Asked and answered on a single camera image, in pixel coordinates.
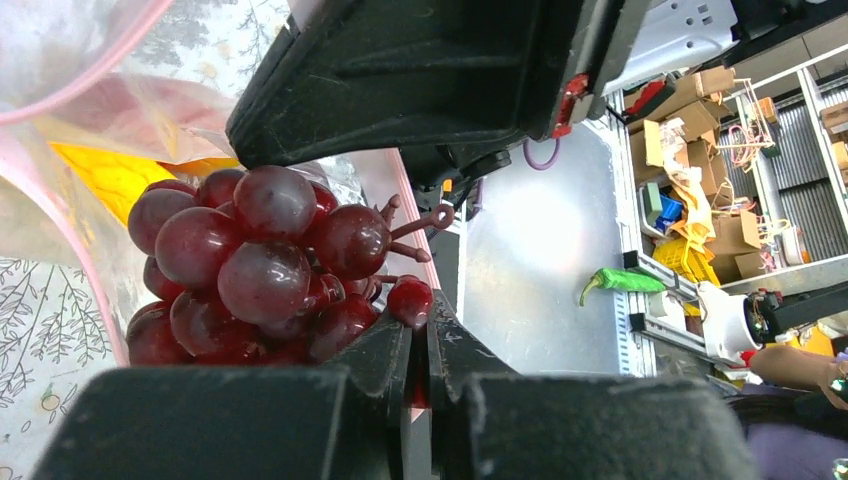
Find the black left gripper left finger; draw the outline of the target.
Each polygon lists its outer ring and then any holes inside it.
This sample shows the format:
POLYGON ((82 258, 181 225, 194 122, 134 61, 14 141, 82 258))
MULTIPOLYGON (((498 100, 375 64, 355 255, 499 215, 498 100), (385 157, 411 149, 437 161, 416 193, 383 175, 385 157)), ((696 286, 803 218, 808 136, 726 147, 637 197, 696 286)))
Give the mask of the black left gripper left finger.
POLYGON ((313 367, 113 369, 60 424, 37 479, 399 479, 411 332, 382 317, 313 367))

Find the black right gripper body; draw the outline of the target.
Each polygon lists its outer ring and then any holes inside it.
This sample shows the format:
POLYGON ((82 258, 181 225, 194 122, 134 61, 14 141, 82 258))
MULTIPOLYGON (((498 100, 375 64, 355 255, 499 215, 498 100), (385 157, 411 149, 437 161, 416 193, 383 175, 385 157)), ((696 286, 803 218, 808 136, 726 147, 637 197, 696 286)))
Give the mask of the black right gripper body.
POLYGON ((556 96, 543 137, 557 138, 606 112, 605 87, 624 71, 648 1, 554 1, 546 61, 557 68, 556 96))

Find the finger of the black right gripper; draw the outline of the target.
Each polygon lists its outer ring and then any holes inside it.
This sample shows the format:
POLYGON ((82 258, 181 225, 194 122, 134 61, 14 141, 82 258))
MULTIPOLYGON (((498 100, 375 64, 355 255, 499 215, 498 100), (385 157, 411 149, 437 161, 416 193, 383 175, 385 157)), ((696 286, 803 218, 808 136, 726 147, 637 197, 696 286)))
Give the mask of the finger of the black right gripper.
POLYGON ((323 1, 272 44, 231 113, 241 163, 548 136, 577 1, 323 1))

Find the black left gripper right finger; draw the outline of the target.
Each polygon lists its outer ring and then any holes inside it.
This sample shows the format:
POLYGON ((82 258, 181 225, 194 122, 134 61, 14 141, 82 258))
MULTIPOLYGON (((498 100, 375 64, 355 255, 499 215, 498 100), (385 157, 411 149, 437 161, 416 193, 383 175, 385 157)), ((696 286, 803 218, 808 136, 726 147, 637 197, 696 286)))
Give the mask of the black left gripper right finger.
POLYGON ((427 324, 433 471, 442 479, 755 479, 741 428, 703 380, 523 375, 458 321, 427 324))

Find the dark red grape bunch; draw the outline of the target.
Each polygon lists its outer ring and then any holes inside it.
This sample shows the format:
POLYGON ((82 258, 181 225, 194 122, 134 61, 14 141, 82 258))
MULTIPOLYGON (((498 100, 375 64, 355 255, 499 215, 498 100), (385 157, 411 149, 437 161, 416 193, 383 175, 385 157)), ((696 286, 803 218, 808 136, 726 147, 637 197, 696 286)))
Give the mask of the dark red grape bunch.
POLYGON ((154 296, 127 326, 129 363, 318 364, 381 314, 422 327, 432 288, 388 275, 385 264, 391 255, 428 262, 405 238, 447 228, 454 212, 441 205, 397 226, 400 204, 398 196, 382 207, 343 204, 279 166, 219 170, 198 187, 151 184, 126 220, 154 296))

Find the red orange mango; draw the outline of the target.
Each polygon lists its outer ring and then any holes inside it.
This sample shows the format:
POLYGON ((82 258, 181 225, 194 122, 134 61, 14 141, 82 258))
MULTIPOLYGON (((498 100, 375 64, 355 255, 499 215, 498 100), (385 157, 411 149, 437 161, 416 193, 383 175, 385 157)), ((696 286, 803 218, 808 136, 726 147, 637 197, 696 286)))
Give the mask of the red orange mango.
POLYGON ((203 158, 180 164, 158 162, 158 165, 177 178, 206 178, 223 169, 243 169, 239 161, 232 157, 203 158))

